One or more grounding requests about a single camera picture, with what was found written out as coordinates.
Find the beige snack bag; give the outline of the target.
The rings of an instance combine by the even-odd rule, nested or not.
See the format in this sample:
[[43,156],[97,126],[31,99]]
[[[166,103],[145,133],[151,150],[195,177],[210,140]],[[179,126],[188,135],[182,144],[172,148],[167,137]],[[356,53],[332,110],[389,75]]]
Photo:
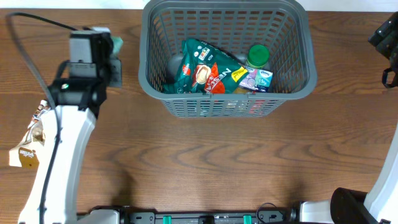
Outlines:
[[45,134],[41,116],[50,110],[47,100],[41,100],[38,108],[32,115],[27,132],[21,142],[9,150],[9,165],[37,169],[40,164],[38,154],[44,149]]

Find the green Nescafe coffee bag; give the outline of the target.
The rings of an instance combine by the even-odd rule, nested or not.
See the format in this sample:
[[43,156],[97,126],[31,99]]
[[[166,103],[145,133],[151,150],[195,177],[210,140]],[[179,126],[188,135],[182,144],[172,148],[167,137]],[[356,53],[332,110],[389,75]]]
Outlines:
[[224,51],[197,39],[182,42],[183,59],[164,93],[233,93],[249,71]]

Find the green lid jar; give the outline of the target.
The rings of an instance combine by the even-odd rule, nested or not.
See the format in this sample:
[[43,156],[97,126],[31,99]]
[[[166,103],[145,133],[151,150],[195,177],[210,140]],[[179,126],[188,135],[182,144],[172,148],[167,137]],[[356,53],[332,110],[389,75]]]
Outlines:
[[270,57],[268,48],[264,45],[253,45],[248,52],[246,64],[252,68],[263,68]]

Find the Kleenex tissue multipack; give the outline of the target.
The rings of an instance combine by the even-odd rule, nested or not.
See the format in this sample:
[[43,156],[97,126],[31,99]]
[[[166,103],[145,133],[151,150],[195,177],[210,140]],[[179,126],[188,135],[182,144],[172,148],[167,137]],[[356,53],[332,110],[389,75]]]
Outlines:
[[273,73],[267,70],[251,68],[248,66],[246,66],[245,69],[248,71],[248,74],[240,82],[239,87],[256,92],[268,92]]

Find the mint green wipes packet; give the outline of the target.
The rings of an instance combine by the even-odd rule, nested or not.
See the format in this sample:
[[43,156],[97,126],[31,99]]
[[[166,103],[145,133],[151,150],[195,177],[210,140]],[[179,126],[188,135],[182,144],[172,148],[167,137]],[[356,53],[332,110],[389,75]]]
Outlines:
[[112,51],[112,56],[118,56],[121,47],[123,46],[123,40],[120,37],[116,37],[116,36],[111,36],[111,40],[113,42],[113,51]]

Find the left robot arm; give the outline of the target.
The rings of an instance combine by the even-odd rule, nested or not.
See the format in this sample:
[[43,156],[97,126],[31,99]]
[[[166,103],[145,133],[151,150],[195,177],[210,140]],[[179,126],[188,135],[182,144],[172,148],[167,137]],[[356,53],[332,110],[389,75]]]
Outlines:
[[121,75],[121,61],[106,29],[70,34],[70,59],[45,87],[50,110],[42,115],[45,143],[34,185],[19,223],[120,223],[118,208],[95,209],[78,216],[76,199],[80,171],[106,89]]

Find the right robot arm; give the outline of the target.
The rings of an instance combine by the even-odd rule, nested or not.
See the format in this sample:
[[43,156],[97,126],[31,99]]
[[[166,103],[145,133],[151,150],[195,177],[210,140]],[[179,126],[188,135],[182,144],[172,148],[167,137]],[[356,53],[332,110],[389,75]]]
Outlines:
[[[385,88],[397,87],[397,13],[393,13],[368,39],[389,60],[382,73]],[[397,223],[397,133],[394,134],[381,173],[370,192],[339,187],[330,200],[302,202],[292,210],[291,223]]]

